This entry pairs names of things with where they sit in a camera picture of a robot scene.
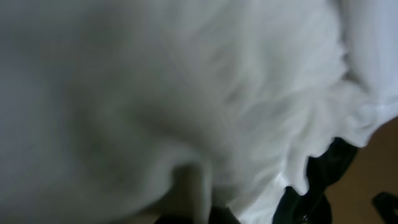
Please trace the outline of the white polo shirt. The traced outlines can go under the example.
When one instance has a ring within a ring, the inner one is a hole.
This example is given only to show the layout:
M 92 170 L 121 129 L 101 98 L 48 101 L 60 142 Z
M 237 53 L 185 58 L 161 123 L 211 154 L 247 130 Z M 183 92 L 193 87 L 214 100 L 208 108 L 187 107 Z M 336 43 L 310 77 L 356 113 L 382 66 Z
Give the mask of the white polo shirt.
M 1 2 L 2 223 L 270 223 L 396 116 L 396 1 Z

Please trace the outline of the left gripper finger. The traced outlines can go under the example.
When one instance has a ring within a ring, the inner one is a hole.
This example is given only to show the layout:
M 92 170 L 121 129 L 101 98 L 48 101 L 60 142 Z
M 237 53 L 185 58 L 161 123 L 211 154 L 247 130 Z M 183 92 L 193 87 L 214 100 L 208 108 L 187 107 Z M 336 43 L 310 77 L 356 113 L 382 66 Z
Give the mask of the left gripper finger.
M 381 192 L 372 199 L 372 203 L 384 224 L 398 224 L 397 196 Z

